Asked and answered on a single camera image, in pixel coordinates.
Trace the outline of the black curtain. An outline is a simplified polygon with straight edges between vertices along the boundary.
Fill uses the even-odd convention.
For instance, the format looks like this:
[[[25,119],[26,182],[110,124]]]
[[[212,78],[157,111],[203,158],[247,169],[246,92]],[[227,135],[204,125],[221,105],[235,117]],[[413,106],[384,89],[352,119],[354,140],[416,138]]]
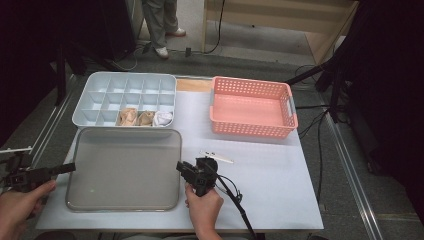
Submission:
[[[347,93],[369,130],[361,145],[424,225],[424,0],[359,0],[343,45]]]
[[[57,90],[63,42],[116,71],[111,62],[135,50],[126,0],[0,0],[0,146]]]

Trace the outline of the metal floor rail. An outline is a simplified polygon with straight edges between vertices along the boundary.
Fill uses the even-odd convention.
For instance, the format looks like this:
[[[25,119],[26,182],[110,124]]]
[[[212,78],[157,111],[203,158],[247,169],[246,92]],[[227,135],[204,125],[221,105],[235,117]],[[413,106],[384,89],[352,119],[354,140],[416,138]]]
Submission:
[[[338,152],[351,197],[355,202],[355,210],[359,214],[359,219],[367,233],[367,240],[384,240],[376,214],[355,167],[356,161],[361,160],[361,153],[353,132],[348,126],[335,123],[330,113],[325,116],[325,119]]]
[[[62,164],[76,132],[71,118],[86,80],[72,74],[67,80],[65,97],[58,105],[57,92],[52,90],[0,149],[31,147],[29,154],[35,168]]]

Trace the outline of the translucent grey box lid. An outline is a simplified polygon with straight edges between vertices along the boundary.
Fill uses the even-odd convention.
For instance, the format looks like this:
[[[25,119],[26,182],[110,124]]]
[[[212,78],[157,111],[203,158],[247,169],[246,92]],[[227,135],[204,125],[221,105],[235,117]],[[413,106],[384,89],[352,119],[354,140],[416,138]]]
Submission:
[[[81,130],[67,207],[73,211],[167,211],[179,200],[182,138],[173,129]]]

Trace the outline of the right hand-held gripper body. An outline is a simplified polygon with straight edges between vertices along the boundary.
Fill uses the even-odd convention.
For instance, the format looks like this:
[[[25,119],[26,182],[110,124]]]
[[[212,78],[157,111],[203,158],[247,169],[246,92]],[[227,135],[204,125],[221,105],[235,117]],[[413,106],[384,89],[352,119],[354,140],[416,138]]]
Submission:
[[[185,180],[194,188],[195,194],[202,197],[216,184],[218,161],[231,164],[234,161],[211,151],[201,150],[200,154],[195,165],[185,163]]]

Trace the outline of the dark cloth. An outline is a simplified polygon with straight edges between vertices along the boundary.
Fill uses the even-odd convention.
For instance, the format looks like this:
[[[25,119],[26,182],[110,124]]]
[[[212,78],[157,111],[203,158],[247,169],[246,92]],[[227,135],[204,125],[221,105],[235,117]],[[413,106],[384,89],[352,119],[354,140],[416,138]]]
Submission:
[[[41,233],[34,240],[76,240],[76,237],[70,232],[50,231]]]

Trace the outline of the black tripod stand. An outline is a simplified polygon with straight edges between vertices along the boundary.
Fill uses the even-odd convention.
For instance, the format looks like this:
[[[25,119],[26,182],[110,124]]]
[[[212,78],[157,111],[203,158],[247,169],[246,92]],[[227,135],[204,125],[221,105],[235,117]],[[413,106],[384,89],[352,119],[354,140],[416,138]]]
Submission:
[[[332,86],[329,113],[334,123],[339,122],[338,100],[342,86],[343,67],[345,65],[346,57],[346,53],[344,53],[342,50],[337,50],[334,55],[324,63],[314,66],[312,69],[286,81],[286,84],[292,86],[320,73],[320,77],[315,83],[315,89],[318,92],[324,92],[328,89],[329,86]]]

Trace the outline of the white compartment storage box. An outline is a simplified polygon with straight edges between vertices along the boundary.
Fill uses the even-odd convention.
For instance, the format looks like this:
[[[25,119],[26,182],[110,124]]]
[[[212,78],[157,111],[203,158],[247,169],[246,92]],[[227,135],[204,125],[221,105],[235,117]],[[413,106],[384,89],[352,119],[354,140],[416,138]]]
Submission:
[[[84,127],[140,126],[138,117],[145,111],[175,113],[177,80],[173,75],[157,73],[96,72],[89,76],[72,121]],[[133,126],[120,126],[119,114],[135,108]]]

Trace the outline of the person's left hand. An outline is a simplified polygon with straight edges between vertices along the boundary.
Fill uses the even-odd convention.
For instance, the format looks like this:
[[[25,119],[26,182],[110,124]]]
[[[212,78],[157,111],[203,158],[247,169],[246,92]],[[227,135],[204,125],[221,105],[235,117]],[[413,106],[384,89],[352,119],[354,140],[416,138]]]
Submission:
[[[7,191],[0,195],[0,240],[19,240],[27,226],[27,218],[42,208],[42,198],[56,188],[50,180],[27,192]]]

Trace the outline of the light wooden cabinet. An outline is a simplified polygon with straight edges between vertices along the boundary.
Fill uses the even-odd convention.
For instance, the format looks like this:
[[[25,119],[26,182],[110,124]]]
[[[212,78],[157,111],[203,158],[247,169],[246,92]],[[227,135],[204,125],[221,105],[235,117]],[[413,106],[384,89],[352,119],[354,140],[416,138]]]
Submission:
[[[201,50],[206,51],[207,22],[219,21],[302,31],[316,64],[346,35],[356,0],[204,0]]]

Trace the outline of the pink perforated plastic basket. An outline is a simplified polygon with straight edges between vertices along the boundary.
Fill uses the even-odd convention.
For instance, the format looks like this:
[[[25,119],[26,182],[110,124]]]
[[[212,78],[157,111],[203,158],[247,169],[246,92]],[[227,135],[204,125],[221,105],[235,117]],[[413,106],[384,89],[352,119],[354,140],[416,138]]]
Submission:
[[[216,76],[209,110],[216,134],[286,138],[298,127],[286,83]]]

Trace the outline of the black metal stand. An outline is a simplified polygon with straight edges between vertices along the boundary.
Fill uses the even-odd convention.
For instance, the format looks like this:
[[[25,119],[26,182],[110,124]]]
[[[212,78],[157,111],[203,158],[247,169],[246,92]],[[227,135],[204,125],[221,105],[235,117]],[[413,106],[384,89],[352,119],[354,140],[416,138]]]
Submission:
[[[58,45],[56,53],[57,97],[56,106],[59,106],[66,96],[65,64],[77,75],[83,75],[87,69],[79,46],[75,42],[63,42]]]

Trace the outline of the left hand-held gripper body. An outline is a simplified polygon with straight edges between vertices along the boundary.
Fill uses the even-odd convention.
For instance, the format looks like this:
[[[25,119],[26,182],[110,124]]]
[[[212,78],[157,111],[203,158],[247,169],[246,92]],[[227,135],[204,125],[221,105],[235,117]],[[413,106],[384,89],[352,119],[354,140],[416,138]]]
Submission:
[[[0,160],[0,165],[5,165],[5,175],[0,177],[4,187],[30,192],[52,178],[53,171],[50,168],[32,167],[31,150],[31,147],[0,150],[0,154],[9,154],[8,158]]]

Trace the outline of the peach sock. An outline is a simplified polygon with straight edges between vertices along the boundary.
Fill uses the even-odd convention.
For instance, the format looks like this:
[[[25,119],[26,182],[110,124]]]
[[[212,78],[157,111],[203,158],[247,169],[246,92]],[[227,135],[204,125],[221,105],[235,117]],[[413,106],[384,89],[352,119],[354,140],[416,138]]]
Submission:
[[[135,108],[125,108],[121,111],[121,120],[125,122],[133,122],[137,118],[137,110]]]
[[[119,125],[120,126],[133,126],[134,125],[134,111],[127,110],[121,111],[119,114]]]

